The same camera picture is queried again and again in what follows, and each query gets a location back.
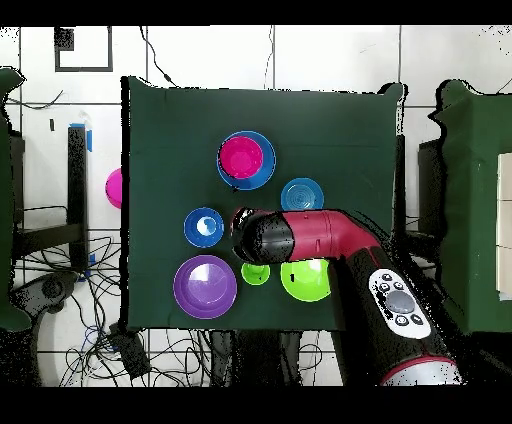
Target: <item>green cloth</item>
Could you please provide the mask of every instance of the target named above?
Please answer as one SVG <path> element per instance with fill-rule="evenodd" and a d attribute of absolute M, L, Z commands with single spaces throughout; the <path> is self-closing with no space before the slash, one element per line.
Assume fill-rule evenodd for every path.
<path fill-rule="evenodd" d="M 472 93 L 462 81 L 440 90 L 435 119 L 445 126 L 442 284 L 462 331 L 512 331 L 512 302 L 496 290 L 498 155 L 512 152 L 512 96 Z"/>
<path fill-rule="evenodd" d="M 30 317 L 11 305 L 9 285 L 12 281 L 12 237 L 14 192 L 12 186 L 11 142 L 4 103 L 7 95 L 23 82 L 12 68 L 0 68 L 0 328 L 23 331 L 32 326 Z"/>
<path fill-rule="evenodd" d="M 325 208 L 360 210 L 384 229 L 392 223 L 397 102 L 400 84 L 384 94 L 163 89 L 134 77 L 130 85 L 130 327 L 335 330 L 332 301 L 305 303 L 283 288 L 279 265 L 261 286 L 243 281 L 231 252 L 235 209 L 280 209 L 295 177 L 320 184 Z M 260 189 L 233 193 L 216 167 L 222 141 L 241 130 L 267 137 L 276 151 L 272 178 Z M 198 207 L 225 224 L 209 249 L 187 242 L 183 222 Z M 175 302 L 173 279 L 187 259 L 211 254 L 233 269 L 238 294 L 213 320 L 188 316 Z"/>

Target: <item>robot controller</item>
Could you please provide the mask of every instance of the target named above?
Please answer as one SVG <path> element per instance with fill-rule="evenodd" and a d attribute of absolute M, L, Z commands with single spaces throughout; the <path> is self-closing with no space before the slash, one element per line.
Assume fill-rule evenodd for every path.
<path fill-rule="evenodd" d="M 358 338 L 356 356 L 362 359 L 371 384 L 461 384 L 457 366 L 440 334 L 394 267 L 377 238 L 340 210 L 268 212 L 236 211 L 231 222 L 234 253 L 243 261 L 267 265 L 313 258 L 331 259 L 337 271 L 331 278 L 332 297 L 339 293 L 336 274 L 345 263 L 353 282 L 350 299 L 356 303 L 351 327 Z"/>

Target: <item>pink object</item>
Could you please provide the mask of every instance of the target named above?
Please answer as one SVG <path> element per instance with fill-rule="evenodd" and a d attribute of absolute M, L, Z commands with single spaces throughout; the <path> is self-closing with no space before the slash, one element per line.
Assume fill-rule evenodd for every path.
<path fill-rule="evenodd" d="M 220 148 L 220 166 L 231 177 L 242 179 L 257 174 L 263 164 L 258 143 L 244 136 L 227 140 Z"/>
<path fill-rule="evenodd" d="M 121 175 L 121 168 L 112 172 L 105 184 L 105 192 L 110 203 L 116 208 L 121 209 L 121 200 L 123 193 L 123 177 Z"/>

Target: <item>small blue bowl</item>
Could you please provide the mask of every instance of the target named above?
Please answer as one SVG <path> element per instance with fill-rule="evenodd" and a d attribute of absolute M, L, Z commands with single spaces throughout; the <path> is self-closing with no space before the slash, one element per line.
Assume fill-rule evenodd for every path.
<path fill-rule="evenodd" d="M 322 209 L 324 193 L 311 178 L 295 178 L 281 191 L 281 207 L 285 211 Z"/>
<path fill-rule="evenodd" d="M 195 247 L 212 247 L 224 233 L 222 217 L 210 208 L 194 209 L 185 218 L 183 227 L 185 237 Z"/>

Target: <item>lime green bowl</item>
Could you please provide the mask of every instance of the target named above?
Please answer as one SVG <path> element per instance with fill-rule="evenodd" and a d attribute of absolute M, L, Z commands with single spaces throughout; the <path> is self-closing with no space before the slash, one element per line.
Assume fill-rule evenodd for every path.
<path fill-rule="evenodd" d="M 259 286 L 270 277 L 270 267 L 268 265 L 243 264 L 242 277 L 247 283 Z"/>
<path fill-rule="evenodd" d="M 295 299 L 316 302 L 331 293 L 327 276 L 328 265 L 329 262 L 325 259 L 285 262 L 281 264 L 281 282 Z"/>

